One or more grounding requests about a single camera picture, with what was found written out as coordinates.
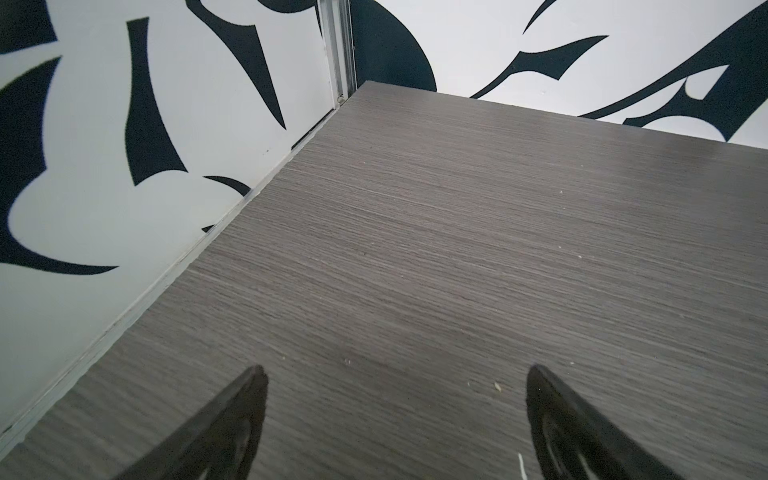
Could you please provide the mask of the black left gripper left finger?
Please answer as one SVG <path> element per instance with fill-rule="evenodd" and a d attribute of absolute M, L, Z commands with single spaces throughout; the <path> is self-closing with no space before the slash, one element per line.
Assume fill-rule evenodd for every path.
<path fill-rule="evenodd" d="M 268 376 L 248 367 L 118 479 L 246 479 L 266 414 Z"/>

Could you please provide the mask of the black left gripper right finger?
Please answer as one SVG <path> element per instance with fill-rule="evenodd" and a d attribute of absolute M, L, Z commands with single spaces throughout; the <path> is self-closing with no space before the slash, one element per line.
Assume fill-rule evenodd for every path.
<path fill-rule="evenodd" d="M 545 479 L 679 479 L 544 365 L 526 378 L 531 437 Z"/>

